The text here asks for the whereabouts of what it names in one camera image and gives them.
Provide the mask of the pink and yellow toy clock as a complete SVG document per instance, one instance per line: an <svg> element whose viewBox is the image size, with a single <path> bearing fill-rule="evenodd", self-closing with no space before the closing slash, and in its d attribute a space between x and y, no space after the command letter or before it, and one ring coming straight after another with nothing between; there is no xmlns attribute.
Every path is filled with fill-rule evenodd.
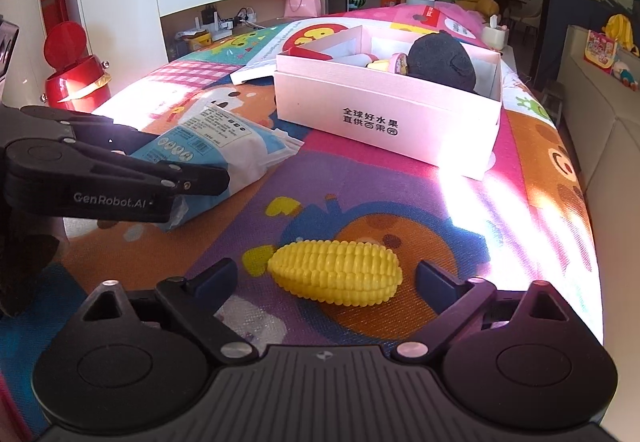
<svg viewBox="0 0 640 442"><path fill-rule="evenodd" d="M407 75L408 62L405 53L396 53L384 60L376 60L367 64L368 69L376 72L390 72L391 74Z"/></svg>

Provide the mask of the black plush cat toy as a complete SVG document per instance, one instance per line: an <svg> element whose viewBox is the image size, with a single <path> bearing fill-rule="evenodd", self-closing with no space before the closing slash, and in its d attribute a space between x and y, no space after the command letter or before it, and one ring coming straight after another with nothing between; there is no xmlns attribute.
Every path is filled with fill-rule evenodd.
<svg viewBox="0 0 640 442"><path fill-rule="evenodd" d="M416 39L407 54L408 75L443 86L473 92L476 73L468 52L448 32Z"/></svg>

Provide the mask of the red trash can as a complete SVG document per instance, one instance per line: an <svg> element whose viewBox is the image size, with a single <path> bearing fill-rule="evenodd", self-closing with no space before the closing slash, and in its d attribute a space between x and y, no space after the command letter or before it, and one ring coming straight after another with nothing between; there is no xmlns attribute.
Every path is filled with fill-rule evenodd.
<svg viewBox="0 0 640 442"><path fill-rule="evenodd" d="M70 20L48 33L43 56L54 73L44 83L44 95L50 107L91 113L111 98L111 75L86 47L84 28Z"/></svg>

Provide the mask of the pink cardboard gift box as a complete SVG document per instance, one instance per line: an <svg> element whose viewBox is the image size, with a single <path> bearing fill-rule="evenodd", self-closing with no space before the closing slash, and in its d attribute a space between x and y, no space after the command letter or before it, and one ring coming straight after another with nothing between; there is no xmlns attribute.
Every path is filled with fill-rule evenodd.
<svg viewBox="0 0 640 442"><path fill-rule="evenodd" d="M363 23L301 47L384 60L409 52L417 38L415 32ZM473 92L282 52L273 74L278 117L480 180L495 160L501 56L472 44L465 51L476 73Z"/></svg>

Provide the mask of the small doll plush on sofa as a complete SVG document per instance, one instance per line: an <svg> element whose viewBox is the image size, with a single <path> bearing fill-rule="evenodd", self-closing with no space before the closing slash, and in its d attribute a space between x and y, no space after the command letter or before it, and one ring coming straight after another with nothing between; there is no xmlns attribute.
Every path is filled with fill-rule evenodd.
<svg viewBox="0 0 640 442"><path fill-rule="evenodd" d="M628 65L623 61L616 61L611 70L612 76L621 82L625 87L637 91L639 84L634 75L631 73Z"/></svg>

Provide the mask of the blue and white tissue pack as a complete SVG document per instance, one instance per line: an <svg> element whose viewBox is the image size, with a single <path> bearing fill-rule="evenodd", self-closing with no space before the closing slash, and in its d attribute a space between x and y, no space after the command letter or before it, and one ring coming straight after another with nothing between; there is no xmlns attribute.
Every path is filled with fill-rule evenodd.
<svg viewBox="0 0 640 442"><path fill-rule="evenodd" d="M280 129L272 130L241 116L210 106L162 133L132 154L147 162L223 168L227 188L212 193L213 184L198 182L174 200L164 231L213 209L260 180L267 171L298 153L304 142Z"/></svg>

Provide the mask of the pink gift bag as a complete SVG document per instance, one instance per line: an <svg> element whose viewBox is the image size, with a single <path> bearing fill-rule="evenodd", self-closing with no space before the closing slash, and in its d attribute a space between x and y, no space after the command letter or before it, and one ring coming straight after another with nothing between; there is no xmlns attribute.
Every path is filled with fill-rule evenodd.
<svg viewBox="0 0 640 442"><path fill-rule="evenodd" d="M285 17L318 17L321 13L321 0L285 0Z"/></svg>

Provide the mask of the small wooden stool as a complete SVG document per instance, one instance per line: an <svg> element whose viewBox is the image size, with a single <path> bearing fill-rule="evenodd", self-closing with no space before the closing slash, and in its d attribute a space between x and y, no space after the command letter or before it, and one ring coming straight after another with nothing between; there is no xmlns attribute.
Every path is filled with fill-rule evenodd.
<svg viewBox="0 0 640 442"><path fill-rule="evenodd" d="M542 91L540 104L544 106L555 127L561 124L564 98L564 86L559 81L548 79Z"/></svg>

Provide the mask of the yellow backpack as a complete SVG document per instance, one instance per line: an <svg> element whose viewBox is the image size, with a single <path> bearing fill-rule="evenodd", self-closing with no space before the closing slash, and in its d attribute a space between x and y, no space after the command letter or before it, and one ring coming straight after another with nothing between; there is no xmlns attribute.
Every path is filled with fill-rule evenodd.
<svg viewBox="0 0 640 442"><path fill-rule="evenodd" d="M634 54L637 58L640 56L639 48L634 43L631 21L624 14L612 15L602 30L608 38L614 40L624 50Z"/></svg>

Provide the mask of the white tissue holder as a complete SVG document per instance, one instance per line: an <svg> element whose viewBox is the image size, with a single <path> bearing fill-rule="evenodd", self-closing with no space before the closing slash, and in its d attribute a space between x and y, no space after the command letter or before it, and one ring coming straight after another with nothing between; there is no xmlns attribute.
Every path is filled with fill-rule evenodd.
<svg viewBox="0 0 640 442"><path fill-rule="evenodd" d="M488 23L482 29L480 40L482 40L489 49L502 51L508 44L509 32L509 26L499 22L499 15L492 14L491 17L489 17Z"/></svg>

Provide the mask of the beige sofa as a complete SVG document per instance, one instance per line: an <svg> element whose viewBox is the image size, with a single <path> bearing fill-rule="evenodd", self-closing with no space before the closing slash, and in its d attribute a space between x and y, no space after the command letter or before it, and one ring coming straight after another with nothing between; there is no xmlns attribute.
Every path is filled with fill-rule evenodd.
<svg viewBox="0 0 640 442"><path fill-rule="evenodd" d="M639 436L639 93L584 59L587 36L567 27L558 80L596 244L604 344L620 376L604 424L631 441Z"/></svg>

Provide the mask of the colourful gift bag on sofa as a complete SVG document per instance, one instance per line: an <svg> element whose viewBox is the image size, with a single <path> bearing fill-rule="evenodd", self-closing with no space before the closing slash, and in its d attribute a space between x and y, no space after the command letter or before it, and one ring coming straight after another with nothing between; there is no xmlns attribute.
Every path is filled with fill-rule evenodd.
<svg viewBox="0 0 640 442"><path fill-rule="evenodd" d="M584 49L584 59L597 66L607 74L613 68L617 54L617 42L608 38L602 32L590 30L587 32L587 39Z"/></svg>

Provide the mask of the red and white foam rocket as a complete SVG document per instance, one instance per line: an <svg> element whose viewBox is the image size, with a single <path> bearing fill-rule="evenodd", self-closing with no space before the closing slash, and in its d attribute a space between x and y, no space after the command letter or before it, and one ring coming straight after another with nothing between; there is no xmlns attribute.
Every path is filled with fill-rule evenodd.
<svg viewBox="0 0 640 442"><path fill-rule="evenodd" d="M286 52L286 54L292 56L293 58L309 58L310 60L334 62L358 67L367 67L369 64L378 59L375 55L370 53L356 53L336 56L327 54L326 52L303 49L301 46L293 46L290 50L288 50L288 52Z"/></svg>

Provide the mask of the colourful cartoon play mat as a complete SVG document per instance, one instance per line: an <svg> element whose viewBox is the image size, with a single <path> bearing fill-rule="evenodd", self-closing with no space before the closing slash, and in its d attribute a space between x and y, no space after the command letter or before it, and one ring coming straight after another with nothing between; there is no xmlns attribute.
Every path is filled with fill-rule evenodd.
<svg viewBox="0 0 640 442"><path fill-rule="evenodd" d="M220 318L258 348L370 344L404 338L434 312L416 294L421 260L506 290L537 278L559 289L596 335L603 332L599 268L577 170L552 119L511 69L502 73L500 128L480 180L278 118L268 79L234 86L220 46L130 84L100 107L120 124L171 129L206 98L302 141L299 152L205 214L164 231L152 224L70 220L62 257L36 298L1 322L1 436L29 441L46 420L30 388L41 351L90 290L108 278L128 289L192 276L221 258L239 269ZM300 300L266 271L294 240L356 240L396 252L404 282L389 302L342 308Z"/></svg>

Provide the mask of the yellow plastic corn toy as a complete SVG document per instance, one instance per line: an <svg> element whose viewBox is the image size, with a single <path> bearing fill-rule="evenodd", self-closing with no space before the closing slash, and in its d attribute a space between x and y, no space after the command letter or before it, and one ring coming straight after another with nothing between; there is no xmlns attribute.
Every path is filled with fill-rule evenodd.
<svg viewBox="0 0 640 442"><path fill-rule="evenodd" d="M397 254L368 242L302 240L278 249L267 270L286 292L337 306L376 306L404 279Z"/></svg>

